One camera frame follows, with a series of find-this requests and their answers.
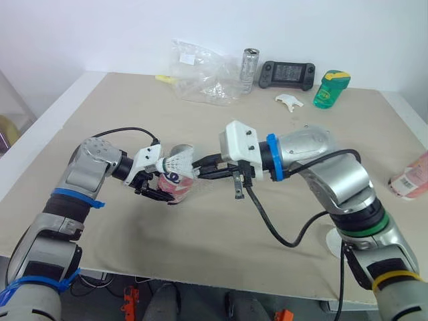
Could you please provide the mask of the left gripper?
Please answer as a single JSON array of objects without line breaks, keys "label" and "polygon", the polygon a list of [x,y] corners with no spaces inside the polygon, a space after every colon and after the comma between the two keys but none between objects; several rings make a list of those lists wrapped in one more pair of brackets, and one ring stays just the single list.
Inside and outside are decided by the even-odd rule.
[{"label": "left gripper", "polygon": [[150,182],[153,180],[154,175],[146,171],[139,171],[131,181],[131,187],[137,195],[143,195],[155,201],[162,201],[172,203],[175,198],[168,192],[160,189],[153,189],[150,187]]}]

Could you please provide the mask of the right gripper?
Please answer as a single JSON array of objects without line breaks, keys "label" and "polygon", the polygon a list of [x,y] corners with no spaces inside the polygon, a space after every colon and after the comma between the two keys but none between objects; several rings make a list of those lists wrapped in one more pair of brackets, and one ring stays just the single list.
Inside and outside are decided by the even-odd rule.
[{"label": "right gripper", "polygon": [[222,161],[219,153],[204,156],[194,161],[192,166],[199,170],[198,179],[216,180],[241,174],[238,165]]}]

